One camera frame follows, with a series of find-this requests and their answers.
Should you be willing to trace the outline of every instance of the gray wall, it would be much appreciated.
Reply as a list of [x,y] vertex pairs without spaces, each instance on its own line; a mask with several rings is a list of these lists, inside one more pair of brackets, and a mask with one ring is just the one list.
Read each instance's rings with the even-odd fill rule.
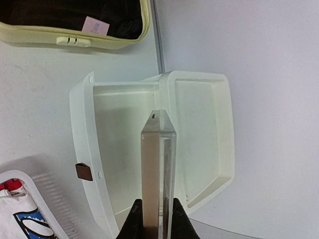
[[166,70],[224,73],[231,87],[235,180],[191,217],[319,238],[319,1],[157,2]]

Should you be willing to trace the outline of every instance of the printed graphic on fabric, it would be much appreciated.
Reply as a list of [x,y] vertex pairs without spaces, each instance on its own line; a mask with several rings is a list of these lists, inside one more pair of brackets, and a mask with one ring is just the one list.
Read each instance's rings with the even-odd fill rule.
[[28,239],[57,239],[38,208],[32,212],[15,213],[13,216]]

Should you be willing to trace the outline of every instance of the beige object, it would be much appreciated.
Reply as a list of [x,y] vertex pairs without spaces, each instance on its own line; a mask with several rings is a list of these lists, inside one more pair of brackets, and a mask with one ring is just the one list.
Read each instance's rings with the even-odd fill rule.
[[148,0],[141,0],[142,33],[138,39],[120,39],[46,26],[17,26],[0,22],[0,40],[12,43],[49,43],[57,45],[120,49],[142,40],[150,27]]

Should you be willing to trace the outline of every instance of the brown leather tab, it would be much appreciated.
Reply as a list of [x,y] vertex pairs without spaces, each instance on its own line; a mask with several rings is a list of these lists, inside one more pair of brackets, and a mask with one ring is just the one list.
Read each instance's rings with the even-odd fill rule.
[[78,178],[84,179],[87,181],[93,181],[91,168],[84,163],[75,164],[76,173],[78,174]]

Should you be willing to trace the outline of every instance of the white table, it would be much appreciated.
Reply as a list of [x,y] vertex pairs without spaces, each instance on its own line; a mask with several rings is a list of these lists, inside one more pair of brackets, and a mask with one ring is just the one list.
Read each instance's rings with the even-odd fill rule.
[[153,24],[144,40],[118,51],[0,42],[0,52],[0,171],[20,169],[37,179],[71,238],[106,238],[76,175],[69,92],[91,71],[98,81],[157,75]]

